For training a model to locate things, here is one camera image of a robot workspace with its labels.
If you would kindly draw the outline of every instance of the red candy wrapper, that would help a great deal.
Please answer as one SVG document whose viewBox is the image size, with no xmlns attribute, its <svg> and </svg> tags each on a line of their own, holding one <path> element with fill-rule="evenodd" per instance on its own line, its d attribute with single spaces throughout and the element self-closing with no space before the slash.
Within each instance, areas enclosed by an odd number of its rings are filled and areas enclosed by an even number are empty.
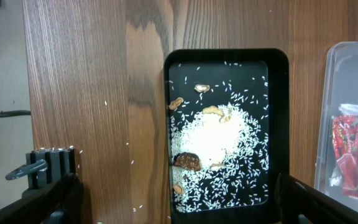
<svg viewBox="0 0 358 224">
<path fill-rule="evenodd" d="M 358 197 L 358 116 L 334 118 L 333 144 L 336 163 L 343 175 L 343 194 Z"/>
</svg>

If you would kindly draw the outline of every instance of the clear plastic packaging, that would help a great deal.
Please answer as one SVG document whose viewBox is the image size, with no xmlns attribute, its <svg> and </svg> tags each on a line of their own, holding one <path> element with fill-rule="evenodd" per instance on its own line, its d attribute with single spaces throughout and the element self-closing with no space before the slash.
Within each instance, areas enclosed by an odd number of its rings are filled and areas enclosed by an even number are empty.
<svg viewBox="0 0 358 224">
<path fill-rule="evenodd" d="M 314 187 L 358 211 L 358 42 L 328 52 Z"/>
</svg>

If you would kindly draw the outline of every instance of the wood grain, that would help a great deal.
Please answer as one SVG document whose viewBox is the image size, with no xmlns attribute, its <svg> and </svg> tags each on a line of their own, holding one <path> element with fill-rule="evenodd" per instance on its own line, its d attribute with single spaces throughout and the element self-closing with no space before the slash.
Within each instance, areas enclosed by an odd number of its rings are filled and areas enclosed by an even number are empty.
<svg viewBox="0 0 358 224">
<path fill-rule="evenodd" d="M 313 185 L 326 53 L 358 40 L 358 1 L 23 6 L 34 145 L 83 150 L 84 223 L 170 223 L 162 68 L 175 49 L 283 50 L 290 59 L 291 175 Z"/>
</svg>

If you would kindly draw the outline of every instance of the plastic bin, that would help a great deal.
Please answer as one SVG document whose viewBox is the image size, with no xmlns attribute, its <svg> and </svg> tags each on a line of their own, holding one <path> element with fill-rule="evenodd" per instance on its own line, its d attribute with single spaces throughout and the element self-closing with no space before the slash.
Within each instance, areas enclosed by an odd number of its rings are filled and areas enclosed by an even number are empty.
<svg viewBox="0 0 358 224">
<path fill-rule="evenodd" d="M 328 52 L 314 187 L 358 212 L 358 42 Z"/>
</svg>

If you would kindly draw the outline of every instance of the gray floor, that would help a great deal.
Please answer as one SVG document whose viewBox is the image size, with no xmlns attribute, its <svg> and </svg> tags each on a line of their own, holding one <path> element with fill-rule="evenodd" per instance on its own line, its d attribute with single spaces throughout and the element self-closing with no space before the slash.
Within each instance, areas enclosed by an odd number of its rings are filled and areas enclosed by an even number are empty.
<svg viewBox="0 0 358 224">
<path fill-rule="evenodd" d="M 29 87 L 21 0 L 0 6 L 0 111 L 29 110 Z M 20 199 L 27 179 L 5 180 L 33 149 L 30 116 L 0 118 L 0 208 Z"/>
</svg>

